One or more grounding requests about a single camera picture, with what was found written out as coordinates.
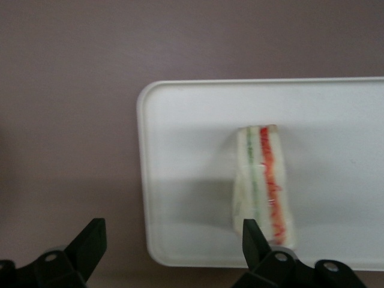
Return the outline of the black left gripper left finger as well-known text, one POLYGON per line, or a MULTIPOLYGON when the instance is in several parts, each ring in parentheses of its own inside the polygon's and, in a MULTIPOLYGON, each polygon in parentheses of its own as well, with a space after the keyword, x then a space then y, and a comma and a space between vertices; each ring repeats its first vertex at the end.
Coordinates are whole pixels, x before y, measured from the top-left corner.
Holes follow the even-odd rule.
POLYGON ((86 287, 107 249, 106 221, 94 218, 63 250, 17 268, 1 260, 1 287, 86 287))

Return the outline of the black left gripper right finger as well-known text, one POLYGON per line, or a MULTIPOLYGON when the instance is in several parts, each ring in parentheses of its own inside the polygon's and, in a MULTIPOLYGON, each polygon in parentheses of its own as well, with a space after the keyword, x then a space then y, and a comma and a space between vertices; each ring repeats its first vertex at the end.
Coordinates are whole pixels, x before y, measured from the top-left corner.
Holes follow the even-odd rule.
POLYGON ((271 247, 255 220, 244 220, 242 250, 248 271, 234 287, 364 287, 346 264, 319 260, 314 267, 303 264, 294 252, 271 247))

